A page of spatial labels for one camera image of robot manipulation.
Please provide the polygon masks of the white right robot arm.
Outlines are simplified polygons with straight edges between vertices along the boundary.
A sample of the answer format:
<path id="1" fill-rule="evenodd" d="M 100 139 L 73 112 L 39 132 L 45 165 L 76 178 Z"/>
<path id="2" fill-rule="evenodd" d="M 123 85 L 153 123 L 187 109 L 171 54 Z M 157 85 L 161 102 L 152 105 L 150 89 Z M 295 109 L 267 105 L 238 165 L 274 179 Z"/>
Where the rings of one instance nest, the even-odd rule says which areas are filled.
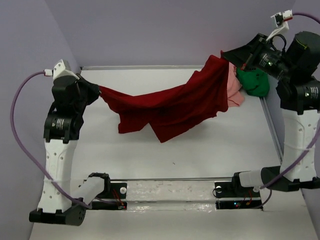
<path id="1" fill-rule="evenodd" d="M 320 83 L 314 72 L 320 63 L 320 37 L 301 31 L 283 50 L 257 34 L 249 43 L 221 56 L 243 71 L 259 69 L 277 80 L 276 92 L 284 120 L 283 157 L 279 166 L 235 173 L 230 190 L 242 196 L 250 187 L 280 192 L 317 189 L 315 144 L 320 136 Z"/>

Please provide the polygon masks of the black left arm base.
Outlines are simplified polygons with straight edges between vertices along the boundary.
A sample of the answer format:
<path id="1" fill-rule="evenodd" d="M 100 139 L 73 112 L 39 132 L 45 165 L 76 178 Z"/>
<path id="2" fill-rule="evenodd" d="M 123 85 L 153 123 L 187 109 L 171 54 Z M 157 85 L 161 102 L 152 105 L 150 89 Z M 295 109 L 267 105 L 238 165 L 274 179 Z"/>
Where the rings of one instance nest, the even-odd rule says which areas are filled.
<path id="1" fill-rule="evenodd" d="M 125 211 L 127 209 L 128 183 L 111 181 L 109 191 L 104 190 L 91 203 L 91 210 Z"/>

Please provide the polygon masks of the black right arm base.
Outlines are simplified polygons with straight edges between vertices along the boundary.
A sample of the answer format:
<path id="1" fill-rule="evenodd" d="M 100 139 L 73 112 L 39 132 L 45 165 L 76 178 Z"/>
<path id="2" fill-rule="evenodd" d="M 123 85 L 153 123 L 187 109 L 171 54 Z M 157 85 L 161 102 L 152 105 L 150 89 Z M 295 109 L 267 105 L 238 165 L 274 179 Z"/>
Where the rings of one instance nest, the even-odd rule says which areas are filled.
<path id="1" fill-rule="evenodd" d="M 258 189 L 234 187 L 231 181 L 214 183 L 212 195 L 216 210 L 247 210 L 259 207 L 263 202 Z"/>

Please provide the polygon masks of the dark red t-shirt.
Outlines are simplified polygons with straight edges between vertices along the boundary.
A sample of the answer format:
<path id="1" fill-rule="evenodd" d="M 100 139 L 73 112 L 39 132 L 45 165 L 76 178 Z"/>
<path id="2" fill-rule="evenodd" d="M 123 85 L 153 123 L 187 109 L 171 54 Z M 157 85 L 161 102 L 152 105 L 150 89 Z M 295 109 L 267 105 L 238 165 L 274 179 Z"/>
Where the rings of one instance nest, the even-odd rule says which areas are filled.
<path id="1" fill-rule="evenodd" d="M 99 89 L 104 102 L 119 115 L 120 134 L 150 125 L 164 143 L 228 110 L 228 75 L 228 61 L 211 55 L 187 83 L 170 89 L 136 96 L 104 86 Z"/>

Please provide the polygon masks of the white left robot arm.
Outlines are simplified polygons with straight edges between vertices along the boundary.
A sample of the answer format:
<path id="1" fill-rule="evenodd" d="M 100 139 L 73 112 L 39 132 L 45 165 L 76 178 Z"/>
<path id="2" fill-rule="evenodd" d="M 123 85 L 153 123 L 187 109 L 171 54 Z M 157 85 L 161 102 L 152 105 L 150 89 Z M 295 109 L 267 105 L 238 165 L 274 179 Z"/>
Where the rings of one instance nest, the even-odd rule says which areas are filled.
<path id="1" fill-rule="evenodd" d="M 101 92 L 98 85 L 78 73 L 55 78 L 51 92 L 54 101 L 43 132 L 46 163 L 42 195 L 37 209 L 29 213 L 29 221 L 80 226 L 92 201 L 111 191 L 109 175 L 98 172 L 91 173 L 76 191 L 71 191 L 72 164 L 84 124 L 83 114 Z"/>

